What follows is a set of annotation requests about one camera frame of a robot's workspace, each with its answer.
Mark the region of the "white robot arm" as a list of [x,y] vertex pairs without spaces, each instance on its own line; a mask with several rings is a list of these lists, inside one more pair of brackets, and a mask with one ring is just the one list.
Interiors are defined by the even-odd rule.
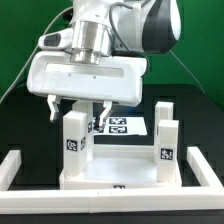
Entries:
[[50,119],[62,99],[101,102],[101,129],[113,104],[137,106],[149,62],[138,54],[163,54],[178,41],[176,0],[73,0],[70,27],[39,38],[28,90],[47,98]]

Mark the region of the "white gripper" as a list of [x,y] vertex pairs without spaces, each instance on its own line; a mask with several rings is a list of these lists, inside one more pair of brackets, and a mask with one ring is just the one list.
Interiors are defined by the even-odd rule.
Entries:
[[33,94],[49,95],[51,122],[58,118],[61,98],[103,102],[94,124],[101,132],[113,113],[113,102],[133,107],[141,102],[146,66],[144,58],[103,57],[99,65],[92,65],[71,63],[70,55],[62,51],[41,51],[31,63],[27,87]]

